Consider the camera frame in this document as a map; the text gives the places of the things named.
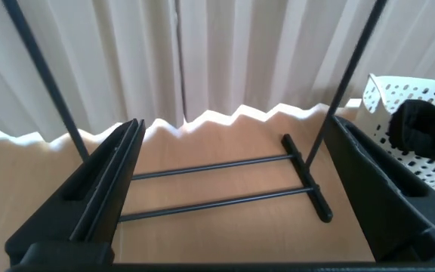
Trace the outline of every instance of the black base bar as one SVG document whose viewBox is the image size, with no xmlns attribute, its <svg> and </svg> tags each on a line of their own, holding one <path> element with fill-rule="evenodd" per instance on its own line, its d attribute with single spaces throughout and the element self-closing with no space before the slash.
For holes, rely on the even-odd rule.
<svg viewBox="0 0 435 272">
<path fill-rule="evenodd" d="M 257 158 L 257 159 L 244 159 L 244 160 L 239 160 L 234 162 L 222 162 L 222 163 L 216 163 L 211 165 L 202 165 L 202 166 L 194 166 L 188 168 L 165 170 L 160 172 L 151 172 L 151 173 L 135 175 L 132 177 L 132 180 L 136 181 L 145 178 L 157 178 L 157 177 L 165 177 L 169 175 L 180 175 L 180 174 L 200 172 L 206 170 L 228 168 L 233 166 L 250 165 L 250 164 L 261 163 L 261 162 L 273 162 L 281 159 L 291 159 L 292 157 L 293 155 L 268 156 L 268 157 Z"/>
<path fill-rule="evenodd" d="M 16 27 L 16 30 L 20 34 L 20 37 L 26 46 L 31 60 L 35 64 L 36 70 L 38 70 L 38 74 L 42 78 L 42 81 L 48 90 L 48 94 L 50 95 L 53 104 L 57 108 L 57 111 L 63 120 L 66 130 L 68 130 L 69 136 L 72 138 L 82 160 L 85 161 L 88 158 L 88 151 L 83 143 L 82 136 L 80 136 L 79 131 L 76 128 L 72 115 L 66 106 L 65 100 L 60 93 L 57 83 L 54 81 L 53 75 L 48 68 L 48 64 L 43 58 L 42 52 L 39 50 L 39 46 L 36 43 L 35 37 L 33 36 L 31 29 L 26 22 L 26 18 L 24 17 L 18 2 L 16 0 L 3 0 L 3 4 L 9 16 L 13 20 L 14 27 Z"/>
<path fill-rule="evenodd" d="M 218 200 L 218 201 L 207 202 L 203 204 L 195 204 L 195 205 L 182 206 L 182 207 L 170 208 L 170 209 L 161 209 L 161 210 L 151 211 L 151 212 L 141 212 L 133 215 L 121 215 L 119 222 L 133 221 L 133 220 L 144 219 L 144 218 L 152 218 L 152 217 L 163 216 L 163 215 L 173 215 L 181 212 L 192 212 L 192 211 L 198 211 L 200 209 L 210 209 L 210 208 L 216 208 L 216 207 L 227 206 L 232 204 L 269 199 L 273 197 L 288 196 L 296 193 L 308 193 L 311 190 L 313 189 L 310 187 L 300 187 L 295 189 L 280 190 L 272 193 L 262 193 L 253 196 L 243 196 L 234 199 Z"/>
<path fill-rule="evenodd" d="M 348 83 L 352 79 L 353 72 L 355 72 L 355 68 L 359 64 L 360 58 L 362 57 L 362 53 L 366 49 L 367 42 L 369 41 L 372 33 L 374 32 L 375 25 L 378 22 L 378 18 L 380 18 L 382 11 L 385 8 L 385 4 L 387 0 L 377 0 L 374 4 L 372 12 L 369 15 L 366 25 L 363 27 L 362 34 L 360 35 L 359 41 L 356 43 L 355 50 L 353 50 L 352 57 L 348 62 L 347 68 L 345 70 L 344 76 L 341 78 L 340 84 L 338 85 L 337 92 L 333 97 L 332 102 L 330 103 L 330 107 L 328 112 L 325 115 L 325 119 L 323 120 L 322 127 L 320 128 L 318 135 L 313 142 L 313 146 L 311 147 L 310 153 L 308 153 L 306 166 L 310 168 L 313 159 L 315 158 L 316 153 L 320 147 L 320 144 L 323 142 L 323 137 L 325 137 L 325 132 L 327 129 L 327 125 L 330 121 L 330 118 L 335 115 L 337 111 L 338 105 L 340 105 L 340 101 L 347 90 Z"/>
<path fill-rule="evenodd" d="M 172 170 L 161 171 L 161 172 L 152 172 L 152 173 L 146 173 L 141 175 L 135 175 L 132 178 L 132 180 L 141 180 L 145 178 L 157 178 L 157 177 L 164 177 L 169 175 L 179 175 L 179 174 L 213 170 L 219 168 L 249 165 L 249 164 L 260 163 L 260 162 L 272 162 L 281 159 L 290 159 L 295 168 L 295 171 L 298 173 L 298 176 L 300 177 L 304 185 L 303 187 L 288 189 L 288 190 L 280 190 L 271 193 L 262 193 L 253 196 L 243 196 L 234 199 L 225 199 L 225 200 L 219 200 L 214 202 L 206 202 L 206 203 L 195 204 L 190 206 L 181 206 L 176 208 L 160 209 L 151 212 L 141 212 L 137 214 L 122 215 L 120 216 L 119 222 L 126 222 L 126 221 L 151 218 L 151 217 L 163 216 L 163 215 L 173 215 L 181 212 L 197 211 L 200 209 L 210 209 L 210 208 L 216 208 L 216 207 L 238 204 L 243 202 L 268 199 L 268 198 L 273 198 L 278 196 L 288 196 L 296 193 L 307 193 L 307 195 L 310 197 L 310 200 L 319 218 L 325 223 L 330 222 L 333 217 L 332 210 L 330 209 L 329 205 L 325 201 L 325 198 L 323 197 L 319 186 L 315 183 L 314 179 L 311 177 L 308 168 L 305 167 L 304 161 L 301 158 L 301 154 L 298 152 L 298 149 L 296 148 L 295 143 L 293 143 L 292 137 L 289 134 L 285 134 L 283 136 L 282 145 L 284 146 L 287 152 L 286 155 L 268 156 L 268 157 L 257 158 L 257 159 L 245 159 L 245 160 L 234 161 L 234 162 L 222 162 L 213 165 L 202 165 L 202 166 L 189 167 L 189 168 L 172 169 Z"/>
</svg>

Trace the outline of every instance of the perforated basket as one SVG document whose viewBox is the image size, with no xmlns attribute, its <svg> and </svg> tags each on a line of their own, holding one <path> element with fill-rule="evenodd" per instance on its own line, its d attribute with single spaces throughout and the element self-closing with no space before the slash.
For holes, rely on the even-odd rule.
<svg viewBox="0 0 435 272">
<path fill-rule="evenodd" d="M 435 105 L 435 80 L 371 74 L 355 124 L 392 157 L 435 188 L 435 161 L 392 148 L 386 135 L 392 113 L 406 99 L 425 100 Z"/>
</svg>

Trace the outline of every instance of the brown floor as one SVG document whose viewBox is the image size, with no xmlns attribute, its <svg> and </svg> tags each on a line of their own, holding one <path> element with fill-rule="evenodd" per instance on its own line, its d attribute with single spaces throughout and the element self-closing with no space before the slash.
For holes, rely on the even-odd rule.
<svg viewBox="0 0 435 272">
<path fill-rule="evenodd" d="M 325 109 L 317 107 L 306 119 L 277 113 L 266 122 L 248 116 L 231 126 L 206 122 L 179 138 L 159 128 L 144 142 L 136 173 L 282 154 L 285 133 L 307 155 Z M 8 267 L 5 240 L 79 163 L 69 141 L 58 151 L 45 143 L 0 141 L 0 270 Z M 311 170 L 334 212 L 329 224 L 318 219 L 306 195 L 148 218 L 118 226 L 116 262 L 372 261 L 324 145 Z M 122 214 L 299 185 L 287 161 L 134 181 Z"/>
</svg>

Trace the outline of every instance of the diagonal black pole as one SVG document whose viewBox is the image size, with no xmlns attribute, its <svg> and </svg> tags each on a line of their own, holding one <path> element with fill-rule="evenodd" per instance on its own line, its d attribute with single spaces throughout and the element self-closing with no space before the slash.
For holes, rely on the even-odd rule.
<svg viewBox="0 0 435 272">
<path fill-rule="evenodd" d="M 374 7 L 370 12 L 366 25 L 362 30 L 362 34 L 360 35 L 359 41 L 356 43 L 356 47 L 352 53 L 352 57 L 348 62 L 347 69 L 345 70 L 344 76 L 341 78 L 340 84 L 338 85 L 337 92 L 335 93 L 332 103 L 330 104 L 329 111 L 325 115 L 325 120 L 323 120 L 322 127 L 320 128 L 318 135 L 315 138 L 315 142 L 313 143 L 313 146 L 310 150 L 310 153 L 308 154 L 307 162 L 306 162 L 307 169 L 310 169 L 311 163 L 315 158 L 316 153 L 318 152 L 320 144 L 323 141 L 323 137 L 325 135 L 329 120 L 337 111 L 338 105 L 340 104 L 340 101 L 344 96 L 345 91 L 347 90 L 348 83 L 352 78 L 353 72 L 355 72 L 356 66 L 359 64 L 360 58 L 362 57 L 362 54 L 367 46 L 367 42 L 369 41 L 370 36 L 372 36 L 372 33 L 374 32 L 375 25 L 377 24 L 378 19 L 381 16 L 386 3 L 387 0 L 375 1 Z"/>
<path fill-rule="evenodd" d="M 35 37 L 33 36 L 31 29 L 26 22 L 26 18 L 21 12 L 21 8 L 16 0 L 2 0 L 3 4 L 8 12 L 11 20 L 13 21 L 16 30 L 20 34 L 26 49 L 38 70 L 39 76 L 42 78 L 45 84 L 48 94 L 50 95 L 55 107 L 60 114 L 66 129 L 69 132 L 69 136 L 72 138 L 73 143 L 75 143 L 76 149 L 78 150 L 81 158 L 85 161 L 88 158 L 88 151 L 85 148 L 82 137 L 76 128 L 75 122 L 73 121 L 72 115 L 68 110 L 68 106 L 63 99 L 63 96 L 58 89 L 57 83 L 54 81 L 53 75 L 48 68 L 48 65 L 43 58 L 42 52 L 39 50 L 39 46 L 36 43 Z"/>
</svg>

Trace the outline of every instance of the curtain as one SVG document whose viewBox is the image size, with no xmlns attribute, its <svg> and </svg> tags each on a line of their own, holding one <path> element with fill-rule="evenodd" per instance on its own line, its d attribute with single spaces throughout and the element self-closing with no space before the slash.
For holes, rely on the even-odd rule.
<svg viewBox="0 0 435 272">
<path fill-rule="evenodd" d="M 206 110 L 329 103 L 373 0 L 19 0 L 79 128 Z M 435 1 L 390 0 L 344 102 L 367 75 L 435 79 Z M 66 132 L 0 2 L 0 130 Z"/>
</svg>

